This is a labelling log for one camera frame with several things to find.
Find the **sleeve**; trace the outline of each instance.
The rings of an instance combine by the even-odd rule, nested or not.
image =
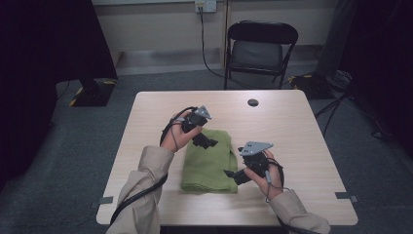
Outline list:
[[[168,172],[172,159],[173,152],[162,147],[146,146],[137,171],[130,173],[121,190],[118,206],[161,180]],[[158,202],[161,192],[162,187],[125,207],[106,233],[160,233]]]
[[[316,214],[308,213],[294,190],[288,190],[270,201],[270,206],[283,223],[317,233],[329,233],[328,221]]]

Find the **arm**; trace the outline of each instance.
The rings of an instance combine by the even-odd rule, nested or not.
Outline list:
[[[161,147],[146,146],[142,151],[137,171],[130,173],[127,183],[121,190],[118,206],[157,183],[168,172],[174,152],[185,146],[201,130],[201,127],[196,127],[185,134],[177,122],[169,129]],[[106,233],[160,233],[158,203],[161,192],[162,187],[125,207]]]
[[[274,155],[269,150],[265,150],[264,153],[268,158],[274,159]],[[271,186],[266,178],[260,177],[249,168],[244,169],[245,174],[257,183],[262,193],[270,201],[270,207],[282,222],[295,228],[317,233],[329,233],[330,225],[325,218],[308,213],[294,190],[282,190],[280,173],[277,167],[270,165],[269,171],[272,182]]]

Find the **wooden tabletop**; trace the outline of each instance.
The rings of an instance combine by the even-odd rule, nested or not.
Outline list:
[[[258,106],[248,105],[250,99]],[[102,197],[96,220],[108,224],[119,192],[130,171],[137,169],[143,147],[159,145],[162,129],[174,113],[204,105],[212,116],[210,130],[226,131],[234,149],[248,141],[271,142],[270,148],[284,167],[285,187],[294,189],[308,212],[325,217],[331,225],[354,225],[357,215],[346,192],[318,123],[301,91],[190,91],[142,92],[136,95],[131,115]],[[239,186],[237,194],[186,193],[180,189],[186,147],[179,150],[169,169],[159,203],[162,225],[279,225],[254,182]],[[237,155],[239,169],[243,158]]]

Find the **hand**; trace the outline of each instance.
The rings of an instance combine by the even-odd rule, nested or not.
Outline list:
[[[274,159],[274,155],[268,149],[264,150],[264,153],[267,158]],[[275,197],[282,193],[282,180],[280,178],[279,169],[275,165],[270,164],[269,166],[272,186],[268,184],[266,177],[257,175],[253,170],[245,168],[244,172],[252,181],[254,181],[258,185],[258,187],[261,189],[261,192],[267,197],[269,201],[273,200]]]
[[[180,115],[180,117],[184,118],[189,113],[190,112],[184,112]],[[198,135],[202,130],[203,128],[201,126],[197,126],[193,130],[185,134],[182,131],[182,122],[174,121],[167,135],[165,136],[164,141],[162,141],[161,147],[166,148],[172,152],[177,152],[180,148],[185,146],[189,140]]]

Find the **folded towel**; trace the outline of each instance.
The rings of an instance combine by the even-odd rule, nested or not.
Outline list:
[[[218,143],[207,149],[188,144],[183,165],[181,188],[184,191],[237,193],[238,186],[223,170],[235,172],[237,158],[231,137],[225,131],[203,129],[203,134]]]

